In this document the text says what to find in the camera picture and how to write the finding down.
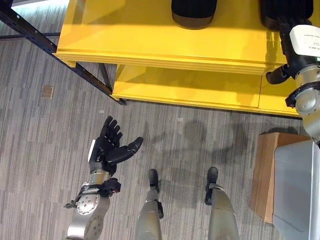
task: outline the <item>brown cardboard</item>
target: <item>brown cardboard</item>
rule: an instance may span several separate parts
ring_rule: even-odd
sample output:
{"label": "brown cardboard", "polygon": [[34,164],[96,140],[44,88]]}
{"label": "brown cardboard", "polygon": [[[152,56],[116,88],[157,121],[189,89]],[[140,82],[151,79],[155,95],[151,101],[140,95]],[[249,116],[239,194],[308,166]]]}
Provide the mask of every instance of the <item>brown cardboard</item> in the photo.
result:
{"label": "brown cardboard", "polygon": [[309,140],[310,137],[289,133],[268,133],[258,138],[250,198],[250,208],[265,222],[272,224],[274,213],[275,149]]}

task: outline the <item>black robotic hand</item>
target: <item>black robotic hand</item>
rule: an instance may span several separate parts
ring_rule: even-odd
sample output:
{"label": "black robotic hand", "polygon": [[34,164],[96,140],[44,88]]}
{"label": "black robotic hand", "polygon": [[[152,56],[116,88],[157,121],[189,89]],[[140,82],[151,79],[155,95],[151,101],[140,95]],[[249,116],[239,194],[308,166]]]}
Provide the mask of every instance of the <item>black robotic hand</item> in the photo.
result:
{"label": "black robotic hand", "polygon": [[128,146],[120,146],[122,133],[117,121],[108,116],[101,129],[100,136],[95,140],[89,159],[90,174],[97,170],[109,172],[112,176],[117,170],[117,164],[131,158],[141,147],[143,138],[138,137]]}

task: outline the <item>black metal rack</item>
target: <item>black metal rack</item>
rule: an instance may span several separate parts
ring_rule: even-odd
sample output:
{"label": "black metal rack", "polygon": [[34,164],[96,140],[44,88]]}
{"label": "black metal rack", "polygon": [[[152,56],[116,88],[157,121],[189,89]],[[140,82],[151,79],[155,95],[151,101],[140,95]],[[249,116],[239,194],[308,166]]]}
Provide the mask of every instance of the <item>black metal rack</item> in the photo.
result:
{"label": "black metal rack", "polygon": [[82,77],[95,88],[99,89],[101,92],[109,96],[112,100],[116,101],[120,105],[126,105],[126,102],[123,99],[115,100],[110,96],[112,94],[112,87],[106,71],[106,67],[103,63],[99,64],[99,69],[102,73],[104,83],[93,76],[80,64],[76,63],[75,67],[70,67],[62,62],[59,58],[53,55],[57,52],[57,46],[45,35],[34,28],[30,23],[28,23],[22,16],[11,9],[12,2],[13,0],[0,0],[0,21],[18,32],[22,37],[28,39],[30,42],[38,46],[51,57],[65,65],[67,68]]}

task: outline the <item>yellow table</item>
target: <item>yellow table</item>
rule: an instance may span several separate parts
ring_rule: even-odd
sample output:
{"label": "yellow table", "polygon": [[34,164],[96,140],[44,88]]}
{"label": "yellow table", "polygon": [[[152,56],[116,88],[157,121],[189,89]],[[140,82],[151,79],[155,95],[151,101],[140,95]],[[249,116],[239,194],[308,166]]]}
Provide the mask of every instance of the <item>yellow table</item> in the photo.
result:
{"label": "yellow table", "polygon": [[270,86],[262,77],[286,60],[258,2],[218,1],[208,28],[187,30],[172,20],[170,0],[70,0],[56,55],[71,67],[122,64],[115,98],[296,116],[284,103],[293,81]]}

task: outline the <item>robot leg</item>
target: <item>robot leg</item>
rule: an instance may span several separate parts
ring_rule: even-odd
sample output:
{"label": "robot leg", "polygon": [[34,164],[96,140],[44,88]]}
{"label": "robot leg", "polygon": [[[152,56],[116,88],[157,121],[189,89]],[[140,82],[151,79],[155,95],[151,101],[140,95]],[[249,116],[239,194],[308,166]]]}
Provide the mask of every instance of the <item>robot leg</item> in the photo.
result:
{"label": "robot leg", "polygon": [[160,220],[164,217],[161,202],[158,201],[158,173],[149,170],[150,190],[146,195],[135,227],[135,240],[161,240]]}
{"label": "robot leg", "polygon": [[224,189],[216,184],[218,170],[208,171],[205,204],[211,205],[208,240],[239,240],[235,211]]}

